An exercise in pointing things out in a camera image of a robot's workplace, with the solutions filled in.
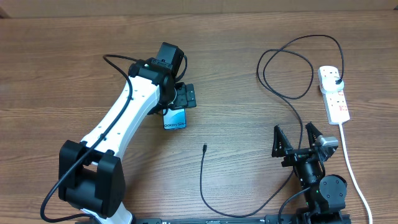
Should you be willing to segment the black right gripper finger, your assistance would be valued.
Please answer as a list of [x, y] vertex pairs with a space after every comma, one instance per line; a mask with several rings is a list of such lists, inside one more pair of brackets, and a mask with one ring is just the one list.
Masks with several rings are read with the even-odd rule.
[[293, 150], [287, 136], [284, 134], [283, 130], [276, 125], [274, 126], [274, 142], [272, 146], [272, 157], [284, 157], [290, 151]]
[[318, 149], [320, 147], [320, 142], [318, 138], [322, 138], [323, 134], [313, 125], [312, 122], [309, 122], [305, 125], [305, 129], [307, 130], [308, 143], [310, 148]]

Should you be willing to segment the blue Galaxy smartphone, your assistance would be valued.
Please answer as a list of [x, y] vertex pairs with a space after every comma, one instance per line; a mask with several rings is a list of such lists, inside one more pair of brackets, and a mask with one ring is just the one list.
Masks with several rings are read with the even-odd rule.
[[163, 122], [165, 130], [186, 128], [187, 120], [185, 109], [163, 110]]

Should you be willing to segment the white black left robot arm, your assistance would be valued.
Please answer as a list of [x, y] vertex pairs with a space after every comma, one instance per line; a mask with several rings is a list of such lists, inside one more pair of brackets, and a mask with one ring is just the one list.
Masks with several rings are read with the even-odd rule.
[[161, 113], [165, 129], [186, 127], [185, 110], [196, 107], [192, 84], [181, 81], [187, 57], [176, 45], [162, 43], [155, 57], [133, 59], [122, 75], [126, 85], [97, 127], [81, 141], [60, 149], [58, 196], [81, 210], [88, 223], [133, 223], [123, 205], [126, 182], [122, 159], [147, 115]]

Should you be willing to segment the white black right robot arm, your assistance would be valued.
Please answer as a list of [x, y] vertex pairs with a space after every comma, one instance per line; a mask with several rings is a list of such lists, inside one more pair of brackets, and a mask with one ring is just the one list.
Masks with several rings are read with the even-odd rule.
[[[326, 175], [324, 162], [337, 150], [338, 140], [323, 135], [312, 123], [305, 125], [309, 147], [294, 149], [279, 126], [274, 127], [272, 157], [281, 157], [282, 167], [292, 167], [300, 181], [301, 191], [288, 198], [277, 215], [268, 217], [271, 223], [351, 223], [349, 215], [342, 214], [346, 207], [347, 181], [340, 175]], [[307, 206], [294, 214], [283, 215], [285, 206], [303, 195]]]

